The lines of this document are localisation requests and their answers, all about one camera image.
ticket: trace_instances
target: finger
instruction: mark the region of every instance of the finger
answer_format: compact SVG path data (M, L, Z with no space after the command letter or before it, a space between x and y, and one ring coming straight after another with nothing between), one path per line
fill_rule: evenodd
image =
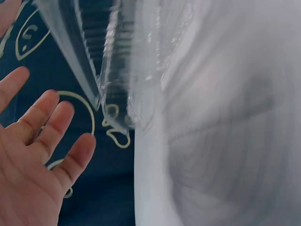
M59 99L57 92L47 90L17 122L8 126L7 130L29 145L51 116Z
M74 115L72 104L61 102L44 126L40 135L29 146L31 155L35 160L45 164L52 156L54 149L64 136Z
M82 135L73 145L61 164L53 169L54 175L60 181L63 193L75 183L90 162L96 146L96 140L91 134Z
M0 38L15 21L21 0L0 0Z
M28 69L25 67L19 67L0 81L0 113L19 92L28 77Z

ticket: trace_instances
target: transparent plastic container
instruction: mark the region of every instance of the transparent plastic container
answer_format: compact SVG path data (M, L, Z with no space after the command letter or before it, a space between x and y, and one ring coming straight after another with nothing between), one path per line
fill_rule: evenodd
M124 134L151 120L156 101L141 99L168 66L181 2L34 1L91 105Z

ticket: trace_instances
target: white fabric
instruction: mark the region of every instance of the white fabric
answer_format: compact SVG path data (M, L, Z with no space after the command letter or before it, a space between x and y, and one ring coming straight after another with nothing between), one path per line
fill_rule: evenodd
M301 1L195 0L193 14L144 97L136 225L301 225Z

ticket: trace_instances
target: hand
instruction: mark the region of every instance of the hand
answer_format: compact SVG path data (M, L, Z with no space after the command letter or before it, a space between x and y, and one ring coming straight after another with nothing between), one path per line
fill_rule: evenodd
M0 36L7 21L13 22L2 12L16 13L18 4L19 0L0 4ZM20 67L0 81L0 113L28 77L29 71ZM70 103L58 102L59 95L48 90L17 122L7 128L0 125L0 226L56 226L64 195L93 155L95 138L84 134L60 165L52 171L44 166L74 114Z

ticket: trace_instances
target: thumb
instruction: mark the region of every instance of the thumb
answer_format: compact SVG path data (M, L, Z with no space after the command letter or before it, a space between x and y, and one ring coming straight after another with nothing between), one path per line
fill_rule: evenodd
M0 37L14 22L21 0L0 0Z

